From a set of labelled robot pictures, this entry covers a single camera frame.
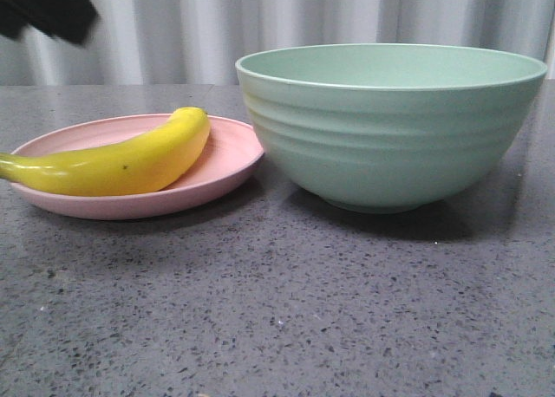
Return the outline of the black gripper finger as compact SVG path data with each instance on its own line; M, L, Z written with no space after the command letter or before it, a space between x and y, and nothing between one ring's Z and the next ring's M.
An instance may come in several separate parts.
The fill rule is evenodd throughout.
M1 0L1 35L21 38L27 27L83 45L99 19L90 0Z

